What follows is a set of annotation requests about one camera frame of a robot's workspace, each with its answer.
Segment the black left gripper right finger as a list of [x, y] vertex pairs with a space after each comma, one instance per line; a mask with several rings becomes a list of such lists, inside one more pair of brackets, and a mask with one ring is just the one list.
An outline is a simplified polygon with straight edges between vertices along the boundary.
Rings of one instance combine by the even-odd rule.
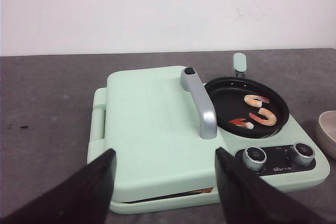
[[226, 223], [335, 223], [269, 185], [222, 147], [215, 174]]

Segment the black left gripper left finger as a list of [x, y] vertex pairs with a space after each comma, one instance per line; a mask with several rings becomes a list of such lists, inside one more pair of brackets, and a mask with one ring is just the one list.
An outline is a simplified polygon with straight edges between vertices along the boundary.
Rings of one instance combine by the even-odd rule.
[[1, 218], [1, 223], [105, 223], [116, 152], [108, 149], [64, 182]]

